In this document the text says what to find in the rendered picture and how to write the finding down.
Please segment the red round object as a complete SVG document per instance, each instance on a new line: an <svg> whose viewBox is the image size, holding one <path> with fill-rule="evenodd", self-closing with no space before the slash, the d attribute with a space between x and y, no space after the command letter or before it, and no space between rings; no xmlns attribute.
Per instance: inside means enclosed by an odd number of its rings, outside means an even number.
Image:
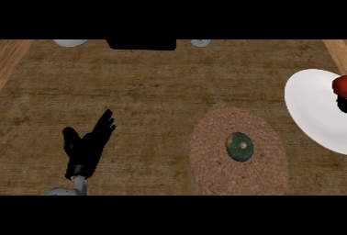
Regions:
<svg viewBox="0 0 347 235"><path fill-rule="evenodd" d="M343 75L334 80L332 89L338 96L347 97L347 75Z"/></svg>

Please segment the round woven brown placemat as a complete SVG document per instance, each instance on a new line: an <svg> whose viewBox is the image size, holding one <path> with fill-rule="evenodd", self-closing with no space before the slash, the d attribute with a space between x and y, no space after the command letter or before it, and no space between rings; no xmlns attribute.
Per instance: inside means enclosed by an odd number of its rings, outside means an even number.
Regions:
<svg viewBox="0 0 347 235"><path fill-rule="evenodd" d="M242 132L254 143L247 162L236 162L225 143ZM204 115L191 133L191 169L207 195L282 195L288 186L288 158L281 139L266 120L238 107Z"/></svg>

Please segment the black box appliance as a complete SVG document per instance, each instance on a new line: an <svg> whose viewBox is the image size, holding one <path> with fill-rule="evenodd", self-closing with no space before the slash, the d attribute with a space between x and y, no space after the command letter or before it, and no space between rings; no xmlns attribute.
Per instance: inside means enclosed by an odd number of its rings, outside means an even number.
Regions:
<svg viewBox="0 0 347 235"><path fill-rule="evenodd" d="M174 39L109 39L108 46L114 50L174 50Z"/></svg>

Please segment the pale grey round object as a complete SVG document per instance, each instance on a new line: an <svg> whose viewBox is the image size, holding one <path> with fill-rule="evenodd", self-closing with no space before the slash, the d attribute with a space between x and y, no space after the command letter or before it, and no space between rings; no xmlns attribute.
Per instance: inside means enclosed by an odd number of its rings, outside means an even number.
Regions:
<svg viewBox="0 0 347 235"><path fill-rule="evenodd" d="M87 42L86 39L55 39L55 43L65 48L77 47Z"/></svg>

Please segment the small grey round object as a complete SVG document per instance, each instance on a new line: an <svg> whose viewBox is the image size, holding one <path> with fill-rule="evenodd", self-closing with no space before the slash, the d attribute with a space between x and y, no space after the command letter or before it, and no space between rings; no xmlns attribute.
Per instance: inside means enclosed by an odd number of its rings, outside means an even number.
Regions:
<svg viewBox="0 0 347 235"><path fill-rule="evenodd" d="M210 40L208 39L192 39L191 44L196 48L204 48L208 46Z"/></svg>

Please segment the white round plate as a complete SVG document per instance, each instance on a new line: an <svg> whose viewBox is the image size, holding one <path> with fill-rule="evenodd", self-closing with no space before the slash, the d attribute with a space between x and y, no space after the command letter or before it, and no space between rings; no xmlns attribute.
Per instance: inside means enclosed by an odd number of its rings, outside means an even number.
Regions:
<svg viewBox="0 0 347 235"><path fill-rule="evenodd" d="M347 155L347 113L338 109L332 81L338 74L319 69L297 72L287 81L285 103L304 134L331 151Z"/></svg>

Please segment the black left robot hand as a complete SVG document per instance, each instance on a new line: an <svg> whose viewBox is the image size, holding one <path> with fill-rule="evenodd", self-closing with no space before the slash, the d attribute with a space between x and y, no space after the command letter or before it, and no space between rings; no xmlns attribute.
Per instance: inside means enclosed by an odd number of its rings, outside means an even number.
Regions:
<svg viewBox="0 0 347 235"><path fill-rule="evenodd" d="M92 132L84 137L78 136L74 128L62 130L64 150L69 157L65 177L71 180L75 176L89 179L93 175L103 148L117 126L114 124L112 112L108 109L101 116Z"/></svg>

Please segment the green bell pepper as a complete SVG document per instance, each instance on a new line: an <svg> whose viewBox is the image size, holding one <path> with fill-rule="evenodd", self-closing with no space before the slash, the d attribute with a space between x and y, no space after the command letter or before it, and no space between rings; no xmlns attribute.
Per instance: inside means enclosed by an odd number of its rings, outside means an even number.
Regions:
<svg viewBox="0 0 347 235"><path fill-rule="evenodd" d="M236 162L247 162L254 154L254 143L242 132L233 132L227 137L226 152Z"/></svg>

